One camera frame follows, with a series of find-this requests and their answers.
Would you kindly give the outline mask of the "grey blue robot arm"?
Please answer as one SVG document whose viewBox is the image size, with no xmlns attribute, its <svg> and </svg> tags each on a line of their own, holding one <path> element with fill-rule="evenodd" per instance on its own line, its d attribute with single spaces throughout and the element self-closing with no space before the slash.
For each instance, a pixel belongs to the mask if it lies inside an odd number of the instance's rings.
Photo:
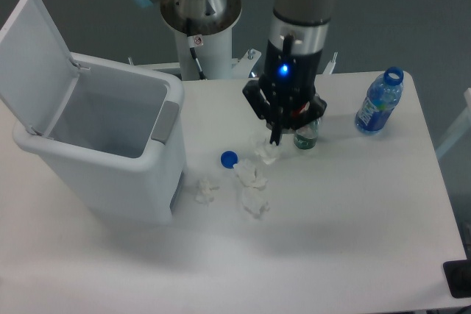
<svg viewBox="0 0 471 314">
<path fill-rule="evenodd" d="M 211 43 L 230 32 L 241 17 L 244 1 L 254 12 L 258 0 L 135 0 L 141 6 L 158 5 L 179 47 L 182 76 L 210 79 L 230 69 L 231 42 Z M 315 88 L 316 72 L 330 26 L 335 0 L 261 0 L 270 10 L 265 62 L 261 75 L 243 89 L 249 105 L 270 128 L 270 140 L 279 143 L 321 118 L 326 103 Z"/>
</svg>

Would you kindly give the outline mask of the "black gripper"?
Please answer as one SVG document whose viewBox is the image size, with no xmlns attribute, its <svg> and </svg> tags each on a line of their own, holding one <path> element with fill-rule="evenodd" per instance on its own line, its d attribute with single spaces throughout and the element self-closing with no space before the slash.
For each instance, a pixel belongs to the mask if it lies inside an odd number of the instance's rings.
<svg viewBox="0 0 471 314">
<path fill-rule="evenodd" d="M 294 44 L 293 36 L 286 37 L 281 47 L 268 43 L 263 73 L 242 90 L 258 118 L 272 128 L 269 142 L 276 145 L 284 129 L 298 130 L 321 118 L 327 108 L 315 87 L 320 53 L 295 54 Z"/>
</svg>

